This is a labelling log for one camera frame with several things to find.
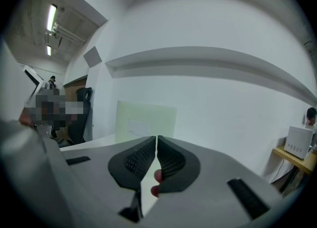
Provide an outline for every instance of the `ceiling light fixture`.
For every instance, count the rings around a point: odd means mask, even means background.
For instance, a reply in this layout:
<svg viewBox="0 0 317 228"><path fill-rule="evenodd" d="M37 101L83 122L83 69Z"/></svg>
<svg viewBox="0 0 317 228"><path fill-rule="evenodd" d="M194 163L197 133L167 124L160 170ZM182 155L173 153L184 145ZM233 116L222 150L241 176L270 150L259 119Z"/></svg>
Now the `ceiling light fixture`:
<svg viewBox="0 0 317 228"><path fill-rule="evenodd" d="M55 12L57 10L57 6L55 4L52 4L50 6L50 12L49 12L49 18L48 18L48 24L46 26L46 28L51 31L52 27L53 27L53 22L54 22L54 16L55 16Z"/></svg>
<svg viewBox="0 0 317 228"><path fill-rule="evenodd" d="M48 46L48 55L51 56L51 47Z"/></svg>

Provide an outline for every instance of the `white microwave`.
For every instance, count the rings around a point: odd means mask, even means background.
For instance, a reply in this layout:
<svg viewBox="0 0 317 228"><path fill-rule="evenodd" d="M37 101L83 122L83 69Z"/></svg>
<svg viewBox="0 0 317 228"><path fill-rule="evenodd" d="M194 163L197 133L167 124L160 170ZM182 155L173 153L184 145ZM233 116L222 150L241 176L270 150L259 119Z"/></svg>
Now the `white microwave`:
<svg viewBox="0 0 317 228"><path fill-rule="evenodd" d="M316 133L314 126L290 126L284 150L300 159L307 158L316 144Z"/></svg>

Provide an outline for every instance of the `black rubber strip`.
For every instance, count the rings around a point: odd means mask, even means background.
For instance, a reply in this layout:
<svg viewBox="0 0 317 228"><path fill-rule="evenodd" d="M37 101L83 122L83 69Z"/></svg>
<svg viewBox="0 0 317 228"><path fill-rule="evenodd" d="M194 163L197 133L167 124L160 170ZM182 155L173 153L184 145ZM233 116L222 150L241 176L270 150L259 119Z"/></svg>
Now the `black rubber strip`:
<svg viewBox="0 0 317 228"><path fill-rule="evenodd" d="M135 191L131 206L122 209L119 214L135 223L139 222L143 218L141 208L141 188Z"/></svg>
<svg viewBox="0 0 317 228"><path fill-rule="evenodd" d="M159 193L180 192L195 181L200 173L199 159L163 136L158 136L158 160L163 182Z"/></svg>
<svg viewBox="0 0 317 228"><path fill-rule="evenodd" d="M90 158L88 158L87 156L81 156L78 158L66 159L66 162L69 166L71 166L71 165L79 164L88 160L90 160Z"/></svg>
<svg viewBox="0 0 317 228"><path fill-rule="evenodd" d="M242 179L232 179L228 181L227 184L252 219L258 218L269 210L263 201L248 187L248 185Z"/></svg>

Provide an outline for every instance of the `person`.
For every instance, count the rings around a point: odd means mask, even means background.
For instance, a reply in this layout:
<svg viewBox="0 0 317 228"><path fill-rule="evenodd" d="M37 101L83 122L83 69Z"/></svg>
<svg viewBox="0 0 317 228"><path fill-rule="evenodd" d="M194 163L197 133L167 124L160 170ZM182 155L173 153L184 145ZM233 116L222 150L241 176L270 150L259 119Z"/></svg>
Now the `person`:
<svg viewBox="0 0 317 228"><path fill-rule="evenodd" d="M314 126L316 122L316 115L317 115L316 108L313 108L313 107L309 108L306 113L306 119L307 119L306 125Z"/></svg>
<svg viewBox="0 0 317 228"><path fill-rule="evenodd" d="M158 182L158 183L162 183L163 182L163 177L162 177L162 170L160 169L160 170L156 170L155 172L154 172L154 178L155 178L155 180ZM159 197L159 187L158 186L153 186L152 188L151 188L151 193L152 193L152 195L153 196L155 196L155 197Z"/></svg>
<svg viewBox="0 0 317 228"><path fill-rule="evenodd" d="M34 122L31 119L29 108L26 108L26 107L23 108L23 111L20 115L19 121L21 124L23 124L25 126L28 126L30 128L34 128Z"/></svg>
<svg viewBox="0 0 317 228"><path fill-rule="evenodd" d="M54 82L55 82L55 76L52 75L50 80L49 80L49 83L52 83L52 84L50 84L50 89L52 89L51 86L53 87L53 89L56 89L56 85L54 84Z"/></svg>

